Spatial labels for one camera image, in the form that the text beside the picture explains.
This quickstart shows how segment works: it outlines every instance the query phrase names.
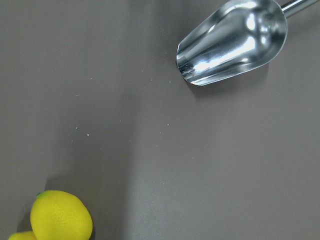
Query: metal scoop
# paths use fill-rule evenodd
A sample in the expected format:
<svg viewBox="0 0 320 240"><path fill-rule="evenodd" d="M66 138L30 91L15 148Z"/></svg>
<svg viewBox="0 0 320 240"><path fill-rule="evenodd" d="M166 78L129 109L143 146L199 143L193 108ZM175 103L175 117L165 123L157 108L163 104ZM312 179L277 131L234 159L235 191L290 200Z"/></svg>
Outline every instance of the metal scoop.
<svg viewBox="0 0 320 240"><path fill-rule="evenodd" d="M287 18L317 1L228 1L179 43L176 63L183 78L203 86L268 63L285 43Z"/></svg>

